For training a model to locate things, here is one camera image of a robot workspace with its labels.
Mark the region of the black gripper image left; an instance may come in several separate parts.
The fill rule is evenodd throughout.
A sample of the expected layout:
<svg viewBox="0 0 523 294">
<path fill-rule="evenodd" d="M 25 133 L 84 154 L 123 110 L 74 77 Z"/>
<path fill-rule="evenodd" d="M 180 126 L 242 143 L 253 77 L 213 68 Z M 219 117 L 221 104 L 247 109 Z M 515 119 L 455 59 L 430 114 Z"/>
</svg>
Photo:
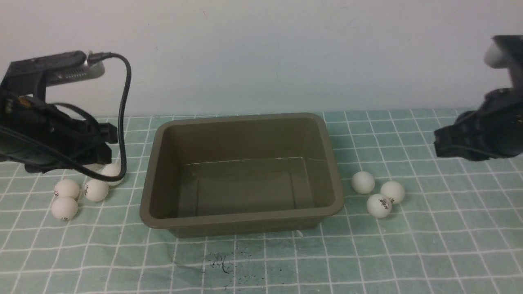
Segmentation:
<svg viewBox="0 0 523 294">
<path fill-rule="evenodd" d="M 74 119 L 57 103 L 1 89 L 1 162 L 21 163 L 28 173 L 109 164 L 117 127 L 82 109 L 80 115 Z"/>
</svg>

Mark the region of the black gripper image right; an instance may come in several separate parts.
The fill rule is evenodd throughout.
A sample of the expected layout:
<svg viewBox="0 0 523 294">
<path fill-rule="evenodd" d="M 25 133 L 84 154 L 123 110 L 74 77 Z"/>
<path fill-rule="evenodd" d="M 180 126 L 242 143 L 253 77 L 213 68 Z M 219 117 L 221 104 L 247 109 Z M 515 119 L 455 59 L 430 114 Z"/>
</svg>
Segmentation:
<svg viewBox="0 0 523 294">
<path fill-rule="evenodd" d="M 478 162 L 515 158 L 523 152 L 523 92 L 490 91 L 477 110 L 461 113 L 454 124 L 434 131 L 439 158 Z"/>
</svg>

